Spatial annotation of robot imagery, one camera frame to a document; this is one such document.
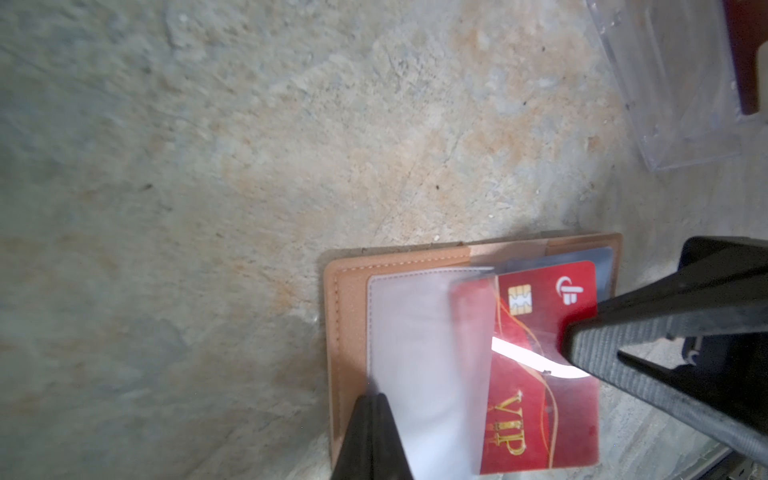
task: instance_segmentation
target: wallet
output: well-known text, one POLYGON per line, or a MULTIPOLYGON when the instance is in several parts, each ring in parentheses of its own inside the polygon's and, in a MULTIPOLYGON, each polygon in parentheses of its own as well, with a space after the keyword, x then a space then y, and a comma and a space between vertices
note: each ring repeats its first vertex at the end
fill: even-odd
POLYGON ((334 260, 323 274, 328 355, 330 440, 336 464, 357 397, 368 390, 368 282, 372 276, 451 266, 496 266, 601 247, 614 251, 611 292, 621 258, 620 233, 491 241, 458 247, 416 250, 334 260))

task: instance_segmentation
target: white logo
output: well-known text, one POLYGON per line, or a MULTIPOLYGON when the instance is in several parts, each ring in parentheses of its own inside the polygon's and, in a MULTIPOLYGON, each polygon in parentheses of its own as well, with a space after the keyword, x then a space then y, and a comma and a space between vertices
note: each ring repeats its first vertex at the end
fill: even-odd
POLYGON ((578 298, 577 293, 584 292, 584 289, 580 286, 573 286, 571 279, 567 276, 561 276, 558 278, 558 283, 554 286, 554 289, 558 291, 558 295, 562 297, 563 303, 566 305, 574 305, 578 298))

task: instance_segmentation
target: card chip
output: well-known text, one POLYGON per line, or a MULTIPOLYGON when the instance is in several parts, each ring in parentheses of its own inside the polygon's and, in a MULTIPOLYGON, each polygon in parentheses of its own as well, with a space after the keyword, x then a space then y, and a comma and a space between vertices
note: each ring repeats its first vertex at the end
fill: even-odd
POLYGON ((530 285, 510 286, 507 293, 509 295, 509 312, 512 315, 533 312, 533 296, 530 285))

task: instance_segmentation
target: clear plastic container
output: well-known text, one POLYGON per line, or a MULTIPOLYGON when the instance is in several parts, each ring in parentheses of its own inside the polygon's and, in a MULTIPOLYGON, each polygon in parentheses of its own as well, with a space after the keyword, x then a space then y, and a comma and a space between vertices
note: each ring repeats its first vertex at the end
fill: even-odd
POLYGON ((744 115, 722 0, 587 0, 650 170, 738 157, 744 115))

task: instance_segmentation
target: red card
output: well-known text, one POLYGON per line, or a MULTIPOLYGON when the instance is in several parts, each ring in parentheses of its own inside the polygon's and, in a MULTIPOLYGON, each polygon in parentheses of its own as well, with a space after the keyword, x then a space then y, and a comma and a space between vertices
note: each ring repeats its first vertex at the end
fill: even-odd
POLYGON ((599 382, 559 352, 566 325, 597 315, 594 264, 507 273, 493 282, 478 280, 454 291, 461 296, 482 285, 488 291, 490 285, 495 292, 480 473, 594 465, 599 382))

